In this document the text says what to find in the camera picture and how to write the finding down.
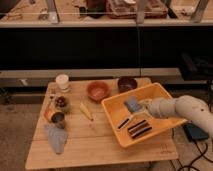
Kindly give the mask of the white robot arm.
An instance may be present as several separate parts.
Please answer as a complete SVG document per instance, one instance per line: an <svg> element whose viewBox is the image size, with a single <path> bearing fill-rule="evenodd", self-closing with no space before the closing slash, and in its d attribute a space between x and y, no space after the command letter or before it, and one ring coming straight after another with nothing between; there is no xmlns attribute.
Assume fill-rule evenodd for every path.
<svg viewBox="0 0 213 171"><path fill-rule="evenodd" d="M213 138L213 114L201 99L183 95L178 98L163 97L145 99L139 102L155 118L183 118L200 127Z"/></svg>

